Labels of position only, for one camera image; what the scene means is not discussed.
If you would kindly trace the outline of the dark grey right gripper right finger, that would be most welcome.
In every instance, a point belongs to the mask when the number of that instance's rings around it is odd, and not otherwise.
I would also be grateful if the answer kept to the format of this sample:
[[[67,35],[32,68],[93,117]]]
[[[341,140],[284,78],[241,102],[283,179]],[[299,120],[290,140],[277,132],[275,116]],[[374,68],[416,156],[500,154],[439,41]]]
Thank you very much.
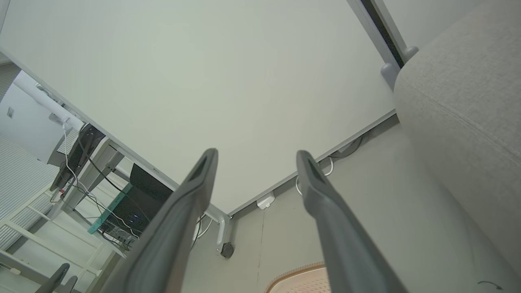
[[[317,225],[333,293],[405,293],[406,287],[311,154],[296,154],[303,204]]]

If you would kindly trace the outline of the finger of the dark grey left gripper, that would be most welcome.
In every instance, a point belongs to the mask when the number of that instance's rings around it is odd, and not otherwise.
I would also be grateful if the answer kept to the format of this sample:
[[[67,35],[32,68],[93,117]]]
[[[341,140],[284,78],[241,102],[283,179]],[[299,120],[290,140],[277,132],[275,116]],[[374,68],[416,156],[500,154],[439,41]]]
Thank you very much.
[[[61,293],[72,293],[77,281],[78,281],[77,276],[71,276],[71,278],[69,278],[69,280],[67,280],[65,285],[63,285],[60,292]]]
[[[36,293],[53,293],[54,290],[61,285],[61,282],[69,268],[69,263],[61,265],[59,269],[57,269],[57,271],[43,285],[41,285],[39,289],[37,289]]]

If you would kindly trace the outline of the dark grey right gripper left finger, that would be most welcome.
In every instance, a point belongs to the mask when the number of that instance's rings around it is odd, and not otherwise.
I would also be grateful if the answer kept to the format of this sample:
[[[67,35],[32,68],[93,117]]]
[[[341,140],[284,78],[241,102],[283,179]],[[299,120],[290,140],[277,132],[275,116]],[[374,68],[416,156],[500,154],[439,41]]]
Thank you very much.
[[[103,293],[180,293],[197,219],[207,210],[218,151],[207,149],[147,226]]]

